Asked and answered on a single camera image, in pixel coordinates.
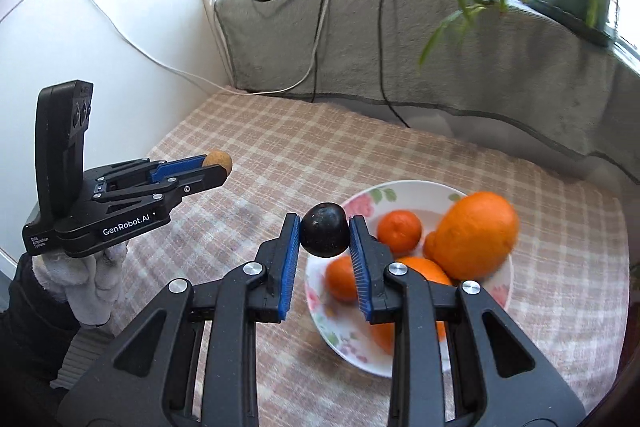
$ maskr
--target white glove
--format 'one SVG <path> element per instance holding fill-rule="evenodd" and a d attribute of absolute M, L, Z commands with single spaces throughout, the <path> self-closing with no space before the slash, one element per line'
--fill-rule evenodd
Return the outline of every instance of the white glove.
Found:
<path fill-rule="evenodd" d="M 33 273 L 40 285 L 59 302 L 68 301 L 81 324 L 100 326 L 122 291 L 122 263 L 126 243 L 75 259 L 63 250 L 33 258 Z"/>

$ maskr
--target plate of fruit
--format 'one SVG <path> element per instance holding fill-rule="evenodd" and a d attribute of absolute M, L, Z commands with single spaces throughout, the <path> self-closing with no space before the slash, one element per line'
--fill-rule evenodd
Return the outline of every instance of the plate of fruit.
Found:
<path fill-rule="evenodd" d="M 402 180 L 370 187 L 342 205 L 347 218 L 364 216 L 369 233 L 396 261 L 426 279 L 458 285 L 477 280 L 505 310 L 511 300 L 509 255 L 519 229 L 507 200 L 492 192 L 467 196 L 447 185 Z M 394 325 L 370 325 L 358 308 L 349 251 L 324 259 L 310 255 L 306 304 L 325 342 L 343 359 L 391 377 Z M 442 370 L 450 369 L 444 325 L 437 324 Z"/>

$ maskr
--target large orange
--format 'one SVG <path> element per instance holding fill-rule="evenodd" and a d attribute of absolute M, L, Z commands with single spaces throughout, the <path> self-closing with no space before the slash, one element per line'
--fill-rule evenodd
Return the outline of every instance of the large orange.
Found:
<path fill-rule="evenodd" d="M 476 192 L 449 209 L 424 253 L 452 279 L 482 279 L 513 250 L 519 228 L 509 201 Z"/>
<path fill-rule="evenodd" d="M 429 281 L 451 286 L 451 281 L 447 274 L 433 261 L 422 257 L 401 257 L 398 262 L 413 268 Z M 394 329 L 393 324 L 376 324 L 371 327 L 373 340 L 390 355 L 394 352 Z M 436 329 L 438 330 L 438 339 L 442 341 L 446 336 L 444 323 L 436 323 Z"/>
<path fill-rule="evenodd" d="M 420 243 L 422 223 L 408 210 L 394 210 L 380 219 L 377 236 L 394 257 L 411 252 Z"/>
<path fill-rule="evenodd" d="M 331 261 L 324 272 L 324 286 L 338 301 L 350 303 L 358 299 L 351 257 L 343 255 Z"/>

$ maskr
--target black sleeve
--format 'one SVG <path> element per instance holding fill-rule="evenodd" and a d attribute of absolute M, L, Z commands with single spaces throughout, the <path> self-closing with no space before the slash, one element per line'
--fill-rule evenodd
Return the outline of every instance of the black sleeve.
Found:
<path fill-rule="evenodd" d="M 9 309 L 0 314 L 3 415 L 15 415 L 20 425 L 55 425 L 63 390 L 51 389 L 49 382 L 56 379 L 79 327 L 69 305 L 55 301 L 40 286 L 31 256 L 24 254 L 9 286 Z"/>

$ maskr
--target dark round fruit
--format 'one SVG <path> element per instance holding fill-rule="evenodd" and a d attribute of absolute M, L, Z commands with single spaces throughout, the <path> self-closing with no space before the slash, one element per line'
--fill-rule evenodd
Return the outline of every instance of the dark round fruit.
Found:
<path fill-rule="evenodd" d="M 335 257 L 349 248 L 347 215 L 335 203 L 319 203 L 300 223 L 300 245 L 317 257 Z"/>

